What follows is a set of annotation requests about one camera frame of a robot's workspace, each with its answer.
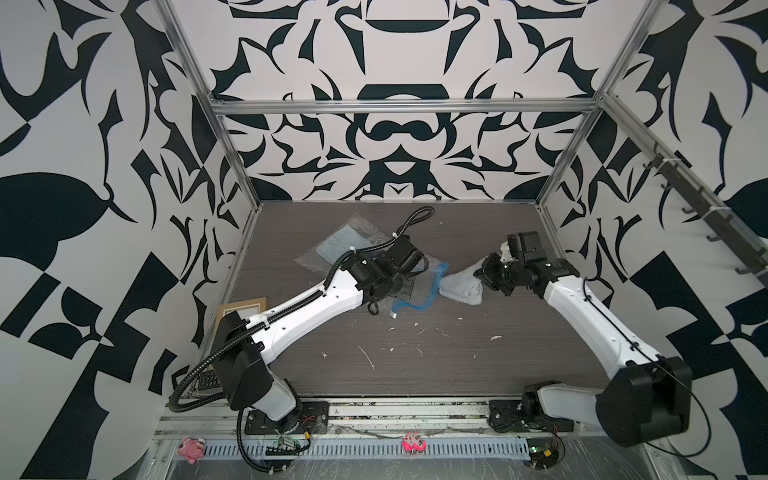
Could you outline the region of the grey towel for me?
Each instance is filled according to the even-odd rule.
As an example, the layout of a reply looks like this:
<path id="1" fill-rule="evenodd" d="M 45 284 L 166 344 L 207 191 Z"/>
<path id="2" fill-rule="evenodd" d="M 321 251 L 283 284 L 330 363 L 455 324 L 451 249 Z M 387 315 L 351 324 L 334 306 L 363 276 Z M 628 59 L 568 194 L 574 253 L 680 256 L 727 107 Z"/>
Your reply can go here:
<path id="1" fill-rule="evenodd" d="M 493 287 L 487 281 L 481 280 L 474 275 L 483 266 L 484 262 L 485 258 L 464 270 L 444 276 L 439 284 L 439 293 L 448 299 L 460 303 L 471 306 L 480 305 L 484 290 L 493 290 Z"/>

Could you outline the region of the grey wall hook rack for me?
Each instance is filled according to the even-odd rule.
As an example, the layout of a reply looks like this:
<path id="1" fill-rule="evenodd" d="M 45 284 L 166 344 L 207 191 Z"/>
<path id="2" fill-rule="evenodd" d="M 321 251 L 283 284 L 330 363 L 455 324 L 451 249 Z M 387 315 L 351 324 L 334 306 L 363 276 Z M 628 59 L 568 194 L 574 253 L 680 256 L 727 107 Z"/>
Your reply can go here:
<path id="1" fill-rule="evenodd" d="M 665 180 L 664 191 L 673 190 L 687 203 L 682 211 L 704 221 L 711 234 L 709 242 L 722 242 L 741 261 L 738 275 L 751 275 L 767 287 L 767 244 L 721 200 L 686 164 L 667 157 L 654 145 L 653 157 L 644 166 L 655 169 Z"/>

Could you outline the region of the wooden picture frame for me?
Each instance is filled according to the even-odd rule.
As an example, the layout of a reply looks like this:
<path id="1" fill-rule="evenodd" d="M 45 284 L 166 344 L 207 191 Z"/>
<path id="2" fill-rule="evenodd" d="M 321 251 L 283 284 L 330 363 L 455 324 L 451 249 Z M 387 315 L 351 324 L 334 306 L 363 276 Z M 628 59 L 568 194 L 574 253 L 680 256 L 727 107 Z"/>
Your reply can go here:
<path id="1" fill-rule="evenodd" d="M 219 324 L 224 316 L 232 312 L 238 313 L 242 318 L 247 318 L 254 314 L 263 313 L 267 309 L 268 299 L 266 297 L 220 305 L 217 310 L 216 324 Z"/>

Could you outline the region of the black remote control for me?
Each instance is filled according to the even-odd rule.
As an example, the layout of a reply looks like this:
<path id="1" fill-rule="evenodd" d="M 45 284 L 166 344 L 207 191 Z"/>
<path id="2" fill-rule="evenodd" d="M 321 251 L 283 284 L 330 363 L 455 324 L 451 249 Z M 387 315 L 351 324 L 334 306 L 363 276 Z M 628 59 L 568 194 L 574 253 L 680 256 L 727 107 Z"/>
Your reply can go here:
<path id="1" fill-rule="evenodd" d="M 194 384 L 194 391 L 200 395 L 220 393 L 221 383 L 213 369 L 207 369 L 200 373 Z"/>

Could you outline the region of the green circuit board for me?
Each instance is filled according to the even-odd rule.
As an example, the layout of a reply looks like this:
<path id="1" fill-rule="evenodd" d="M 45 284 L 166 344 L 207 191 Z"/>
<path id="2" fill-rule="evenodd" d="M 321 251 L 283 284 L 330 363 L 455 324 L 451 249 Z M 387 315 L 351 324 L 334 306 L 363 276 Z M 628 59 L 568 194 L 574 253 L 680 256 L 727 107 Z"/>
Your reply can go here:
<path id="1" fill-rule="evenodd" d="M 526 462 L 526 465 L 538 471 L 550 470 L 562 460 L 560 450 L 551 444 L 530 445 L 528 454 L 529 460 Z"/>

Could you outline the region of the pink plush toy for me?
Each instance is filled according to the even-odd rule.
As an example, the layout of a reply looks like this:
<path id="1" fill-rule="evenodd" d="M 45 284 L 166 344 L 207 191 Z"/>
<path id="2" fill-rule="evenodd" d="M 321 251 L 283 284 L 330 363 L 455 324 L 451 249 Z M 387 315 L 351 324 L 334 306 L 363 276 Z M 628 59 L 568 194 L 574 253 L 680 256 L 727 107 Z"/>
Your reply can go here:
<path id="1" fill-rule="evenodd" d="M 187 463 L 194 465 L 205 455 L 206 440 L 186 437 L 178 445 L 176 454 Z"/>

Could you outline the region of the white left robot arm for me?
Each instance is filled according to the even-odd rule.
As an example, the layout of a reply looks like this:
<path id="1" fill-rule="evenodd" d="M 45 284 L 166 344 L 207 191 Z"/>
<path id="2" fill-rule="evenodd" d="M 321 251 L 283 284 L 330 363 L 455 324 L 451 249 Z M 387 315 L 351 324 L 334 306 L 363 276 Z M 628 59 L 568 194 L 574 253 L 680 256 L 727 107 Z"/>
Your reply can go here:
<path id="1" fill-rule="evenodd" d="M 230 409 L 255 410 L 280 433 L 297 428 L 301 401 L 270 364 L 303 336 L 343 313 L 365 306 L 374 314 L 381 301 L 407 290 L 428 267 L 426 255 L 403 234 L 381 249 L 348 250 L 323 282 L 271 310 L 249 317 L 238 311 L 225 315 L 212 350 L 243 337 L 212 362 Z"/>

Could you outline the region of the light teal towel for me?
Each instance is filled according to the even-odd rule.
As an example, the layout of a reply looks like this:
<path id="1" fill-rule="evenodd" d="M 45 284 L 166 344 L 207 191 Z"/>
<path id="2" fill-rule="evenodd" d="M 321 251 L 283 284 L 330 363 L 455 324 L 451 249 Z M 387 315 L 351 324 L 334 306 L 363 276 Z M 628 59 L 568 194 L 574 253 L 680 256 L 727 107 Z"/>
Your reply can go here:
<path id="1" fill-rule="evenodd" d="M 351 248 L 357 249 L 365 244 L 365 238 L 348 225 L 343 226 L 316 248 L 316 253 L 326 262 L 333 264 L 340 256 Z"/>

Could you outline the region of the pink toy on rail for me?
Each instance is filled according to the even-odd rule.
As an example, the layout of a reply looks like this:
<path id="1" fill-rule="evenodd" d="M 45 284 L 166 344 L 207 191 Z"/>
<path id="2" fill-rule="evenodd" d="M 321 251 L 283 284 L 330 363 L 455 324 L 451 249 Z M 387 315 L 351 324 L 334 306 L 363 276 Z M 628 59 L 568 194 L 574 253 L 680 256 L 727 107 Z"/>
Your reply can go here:
<path id="1" fill-rule="evenodd" d="M 409 432 L 403 437 L 401 446 L 404 452 L 410 455 L 426 452 L 426 442 L 420 434 L 414 432 Z"/>

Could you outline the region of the clear vacuum bag blue zip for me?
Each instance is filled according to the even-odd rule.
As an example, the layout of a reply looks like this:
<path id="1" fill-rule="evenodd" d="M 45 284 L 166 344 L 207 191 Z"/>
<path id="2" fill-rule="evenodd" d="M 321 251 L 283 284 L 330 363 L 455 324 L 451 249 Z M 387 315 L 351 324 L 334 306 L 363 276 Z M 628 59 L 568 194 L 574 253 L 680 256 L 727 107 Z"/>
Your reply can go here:
<path id="1" fill-rule="evenodd" d="M 353 286 L 363 295 L 362 303 L 372 315 L 379 313 L 380 303 L 389 300 L 394 301 L 392 316 L 405 307 L 424 311 L 437 296 L 449 265 L 424 254 L 406 230 L 433 213 L 431 207 L 420 208 L 388 235 L 367 220 L 353 217 L 296 262 L 321 273 L 321 286 L 328 293 L 342 273 L 351 275 Z"/>

